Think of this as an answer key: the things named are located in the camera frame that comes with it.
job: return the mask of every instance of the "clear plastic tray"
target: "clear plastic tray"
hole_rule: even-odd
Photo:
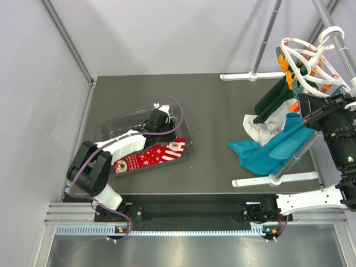
[[[171,119],[175,120],[175,125],[180,121],[181,118],[181,113],[179,106],[177,104],[170,104],[170,117]],[[141,125],[145,120],[147,120],[150,115],[152,110],[154,108],[146,108],[143,110],[137,110],[131,113],[128,113],[124,116],[117,117],[117,118],[111,118],[104,120],[100,123],[99,129],[98,129],[98,137],[99,141],[106,141],[108,139],[114,138],[116,136],[122,135],[128,130],[132,129],[133,127],[137,125]],[[126,171],[122,172],[120,174],[117,174],[114,172],[113,167],[111,168],[110,171],[110,177],[116,177],[116,176],[122,176],[126,174],[131,174],[133,172],[138,172],[138,171],[143,171],[143,170],[148,170],[148,169],[153,169],[156,167],[160,167],[162,165],[167,165],[167,164],[173,164],[177,163],[183,160],[188,160],[192,157],[194,154],[194,146],[193,146],[193,140],[192,140],[192,134],[190,130],[190,126],[188,124],[186,116],[183,118],[183,122],[180,125],[180,127],[175,131],[176,137],[183,137],[185,139],[185,147],[183,154],[180,158],[172,160],[172,161],[166,161],[162,162],[159,164],[151,165],[148,167],[142,167],[140,169],[132,170],[132,171]]]

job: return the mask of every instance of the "red christmas sock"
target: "red christmas sock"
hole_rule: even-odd
[[[180,158],[180,156],[183,154],[184,146],[185,139],[180,137],[174,140],[174,142],[168,143],[160,162],[166,162]]]
[[[132,171],[161,162],[178,159],[183,153],[184,146],[184,138],[177,138],[174,142],[168,143],[167,147],[155,144],[146,152],[119,159],[115,162],[113,169],[115,173],[119,174],[121,172]]]
[[[160,162],[165,147],[155,144],[150,150],[135,155],[123,157],[115,162],[113,167],[115,173],[119,174],[125,171],[132,171],[142,167],[147,167]]]

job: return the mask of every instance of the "metal pole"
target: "metal pole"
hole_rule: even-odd
[[[313,3],[322,21],[324,22],[325,27],[328,28],[331,26],[336,26],[329,11],[325,7],[323,0],[313,0]],[[349,76],[351,77],[351,79],[353,79],[354,77],[356,77],[356,64],[344,40],[342,39],[341,34],[339,32],[331,32],[329,35],[341,57],[341,60],[343,61],[346,67],[347,72],[349,73]]]
[[[271,34],[271,31],[272,31],[274,22],[276,20],[276,17],[277,17],[277,14],[278,14],[278,10],[279,10],[279,7],[280,7],[281,3],[282,3],[282,0],[277,0],[276,4],[274,5],[272,16],[269,19],[267,30],[265,32],[265,36],[263,37],[263,41],[262,41],[262,44],[260,46],[260,51],[258,52],[254,68],[252,69],[252,73],[253,74],[257,73],[258,66],[261,63],[261,59],[262,59],[263,53],[265,52],[265,49],[266,49],[266,46],[267,46],[267,41],[268,41],[268,38],[269,38],[269,36]]]
[[[86,80],[90,83],[93,84],[94,79],[91,77],[87,67],[85,66],[82,58],[80,57],[78,50],[76,49],[73,41],[69,37],[62,21],[60,20],[55,8],[53,7],[52,3],[50,0],[40,0],[46,9],[47,13],[49,14],[52,22],[56,26],[57,30],[59,31],[62,39],[64,40],[66,46],[68,47],[70,53],[72,54],[73,58],[78,64],[78,67],[82,71],[83,75],[85,76]]]
[[[311,148],[311,146],[314,144],[314,142],[319,138],[323,136],[321,132],[314,132],[314,135],[309,138],[307,142],[293,155],[292,158],[282,167],[282,169],[279,170],[275,175],[272,176],[272,179],[275,181],[279,181],[283,175],[286,174],[287,171],[290,170],[296,164],[298,160]]]
[[[334,11],[336,10],[339,3],[340,3],[340,0],[331,0],[329,2],[328,11],[330,14],[334,13]],[[317,41],[320,33],[322,32],[323,27],[324,27],[324,23],[323,23],[322,19],[320,19],[317,26],[313,30],[313,33],[310,35],[310,37],[308,39],[308,43],[314,44]]]

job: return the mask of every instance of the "dark green cloth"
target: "dark green cloth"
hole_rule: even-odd
[[[263,123],[284,101],[293,98],[293,91],[289,90],[285,76],[257,103],[254,123]]]

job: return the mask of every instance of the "teal cloth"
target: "teal cloth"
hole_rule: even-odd
[[[229,147],[240,156],[241,167],[258,175],[277,173],[293,154],[309,139],[314,130],[306,128],[297,113],[288,113],[282,132],[266,145],[245,140],[229,142]]]

